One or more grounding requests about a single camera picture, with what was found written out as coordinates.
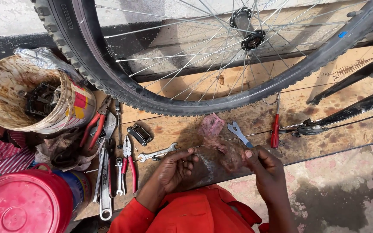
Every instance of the red-handled pliers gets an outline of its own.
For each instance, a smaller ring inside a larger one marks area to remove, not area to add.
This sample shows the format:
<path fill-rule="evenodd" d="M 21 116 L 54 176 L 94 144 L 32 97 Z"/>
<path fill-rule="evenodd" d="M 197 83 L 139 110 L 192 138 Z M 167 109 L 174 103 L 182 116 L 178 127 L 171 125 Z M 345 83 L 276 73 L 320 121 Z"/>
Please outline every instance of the red-handled pliers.
<path fill-rule="evenodd" d="M 84 131 L 83 139 L 80 141 L 80 147 L 84 146 L 84 144 L 87 141 L 87 138 L 90 135 L 90 130 L 96 126 L 97 121 L 99 121 L 99 126 L 97 127 L 99 130 L 96 131 L 96 133 L 93 135 L 93 138 L 89 145 L 89 151 L 93 148 L 93 146 L 96 143 L 96 140 L 99 138 L 101 134 L 101 129 L 103 129 L 104 122 L 106 121 L 106 115 L 109 113 L 109 110 L 107 109 L 111 103 L 111 97 L 110 95 L 106 96 L 106 98 L 103 100 L 103 102 L 100 105 L 100 108 L 97 110 L 95 117 L 90 121 L 90 123 L 86 126 L 86 129 Z"/>
<path fill-rule="evenodd" d="M 132 184 L 133 184 L 133 193 L 136 193 L 136 168 L 133 164 L 132 158 L 132 144 L 129 140 L 129 137 L 126 135 L 125 140 L 123 141 L 123 167 L 122 167 L 122 175 L 126 173 L 126 166 L 129 161 L 132 170 Z"/>

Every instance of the screwdriver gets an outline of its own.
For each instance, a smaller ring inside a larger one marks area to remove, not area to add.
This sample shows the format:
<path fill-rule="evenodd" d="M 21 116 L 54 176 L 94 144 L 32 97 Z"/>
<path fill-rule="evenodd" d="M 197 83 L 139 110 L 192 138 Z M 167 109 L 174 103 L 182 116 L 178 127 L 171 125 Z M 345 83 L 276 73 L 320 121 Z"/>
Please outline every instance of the screwdriver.
<path fill-rule="evenodd" d="M 277 113 L 276 118 L 274 119 L 273 123 L 273 130 L 272 130 L 272 140 L 270 142 L 271 148 L 277 149 L 278 148 L 278 129 L 280 128 L 280 124 L 278 123 L 278 109 L 280 107 L 280 93 L 277 94 Z"/>

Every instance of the blue sticker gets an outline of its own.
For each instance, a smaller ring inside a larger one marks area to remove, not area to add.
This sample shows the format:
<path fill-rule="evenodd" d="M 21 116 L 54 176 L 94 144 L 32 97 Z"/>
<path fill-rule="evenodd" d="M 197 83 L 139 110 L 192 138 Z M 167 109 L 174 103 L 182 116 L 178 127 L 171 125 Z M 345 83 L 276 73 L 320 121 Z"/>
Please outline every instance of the blue sticker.
<path fill-rule="evenodd" d="M 339 33 L 339 38 L 343 38 L 348 32 L 347 31 L 343 31 L 341 33 Z"/>

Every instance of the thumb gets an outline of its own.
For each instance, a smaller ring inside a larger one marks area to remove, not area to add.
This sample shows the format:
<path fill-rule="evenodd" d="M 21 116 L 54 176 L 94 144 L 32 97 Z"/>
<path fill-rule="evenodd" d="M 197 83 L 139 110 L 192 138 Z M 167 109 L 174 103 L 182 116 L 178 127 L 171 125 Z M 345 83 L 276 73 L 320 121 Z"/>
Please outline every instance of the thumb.
<path fill-rule="evenodd" d="M 244 153 L 245 158 L 247 159 L 247 166 L 256 174 L 257 177 L 268 175 L 268 172 L 261 164 L 258 155 L 255 155 L 251 150 L 246 150 Z"/>

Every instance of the metal ring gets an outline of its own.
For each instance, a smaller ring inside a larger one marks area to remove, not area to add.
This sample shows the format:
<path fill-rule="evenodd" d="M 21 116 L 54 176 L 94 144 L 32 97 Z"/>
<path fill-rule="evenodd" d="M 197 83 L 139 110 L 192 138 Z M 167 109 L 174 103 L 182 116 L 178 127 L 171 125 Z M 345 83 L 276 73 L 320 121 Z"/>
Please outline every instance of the metal ring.
<path fill-rule="evenodd" d="M 280 93 L 279 93 L 279 92 L 276 92 L 275 94 L 277 95 L 277 97 L 276 97 L 276 100 L 275 100 L 273 103 L 271 103 L 271 104 L 267 103 L 267 102 L 264 100 L 264 98 L 263 98 L 263 102 L 264 102 L 265 104 L 267 104 L 267 105 L 270 105 L 270 106 L 273 106 L 273 105 L 277 104 L 277 101 L 278 101 L 278 99 L 280 98 Z"/>

